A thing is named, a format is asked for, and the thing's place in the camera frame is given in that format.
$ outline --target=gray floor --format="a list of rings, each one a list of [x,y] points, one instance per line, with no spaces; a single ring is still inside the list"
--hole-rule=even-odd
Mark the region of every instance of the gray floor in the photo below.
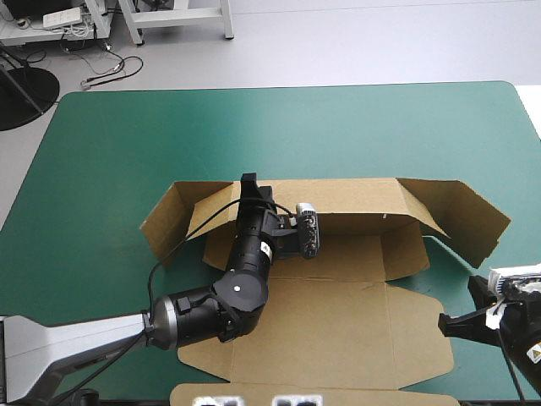
[[[116,18],[114,51],[141,56],[145,68],[100,90],[464,80],[541,84],[541,0],[231,2],[233,41],[223,40],[219,25],[201,25],[147,30],[146,45],[135,47]],[[192,7],[207,3],[213,2],[193,0]],[[41,66],[58,76],[63,94],[79,91],[80,81],[93,75],[57,44],[46,49]],[[115,64],[98,51],[83,55],[98,70]],[[0,133],[0,226],[51,116]]]

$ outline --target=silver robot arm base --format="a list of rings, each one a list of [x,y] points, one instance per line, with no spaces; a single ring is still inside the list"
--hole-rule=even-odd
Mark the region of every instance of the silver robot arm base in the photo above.
[[[15,315],[2,324],[4,400],[30,405],[47,404],[64,376],[114,356],[145,328],[141,313],[50,327]],[[134,347],[145,345],[142,336]]]

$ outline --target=green mat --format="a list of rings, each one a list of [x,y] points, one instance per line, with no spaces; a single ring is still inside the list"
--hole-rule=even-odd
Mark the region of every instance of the green mat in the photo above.
[[[70,94],[0,232],[0,309],[58,323],[145,308],[154,258],[141,221],[174,180],[243,172],[460,179],[512,218],[479,273],[541,262],[540,152],[520,99],[502,82]],[[396,284],[436,297],[453,315],[472,310],[472,270],[426,244],[431,268]],[[157,290],[216,278],[200,262],[203,246],[191,243],[158,275]],[[455,369],[407,390],[516,397],[497,348],[452,345]],[[167,398],[183,381],[216,378],[151,348],[90,386],[104,398]]]

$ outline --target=cardboard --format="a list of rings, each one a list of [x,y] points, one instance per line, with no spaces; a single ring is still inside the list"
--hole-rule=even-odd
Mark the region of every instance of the cardboard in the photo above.
[[[450,342],[437,327],[443,309],[435,299],[385,281],[429,266],[423,233],[479,266],[509,218],[457,181],[369,178],[258,184],[271,185],[275,201],[292,211],[301,201],[314,205],[320,219],[320,254],[311,261],[292,258],[273,264],[270,299],[251,334],[231,343],[214,339],[180,349],[182,362],[233,385],[181,385],[172,404],[190,404],[192,394],[212,391],[241,391],[235,394],[261,399],[259,395],[276,395],[282,388],[325,392],[327,401],[357,399],[367,404],[376,390],[379,404],[399,399],[413,404],[408,399],[414,398],[423,404],[427,395],[393,391],[452,369]],[[239,196],[239,182],[176,182],[141,229],[156,256],[163,257],[186,233]],[[236,215],[237,207],[231,206],[194,235],[207,234],[204,261],[222,270]],[[426,402],[451,402],[438,399]]]

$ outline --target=white label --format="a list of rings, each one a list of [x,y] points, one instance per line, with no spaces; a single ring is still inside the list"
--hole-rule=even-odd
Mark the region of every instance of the white label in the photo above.
[[[526,352],[526,355],[534,364],[537,364],[541,361],[541,345],[539,343],[535,344]]]
[[[261,241],[261,250],[267,254],[269,259],[272,261],[272,250],[271,247],[265,242]]]
[[[507,307],[507,303],[503,302],[504,298],[501,298],[494,306],[487,309],[485,324],[490,330],[498,330],[500,328],[500,321]]]

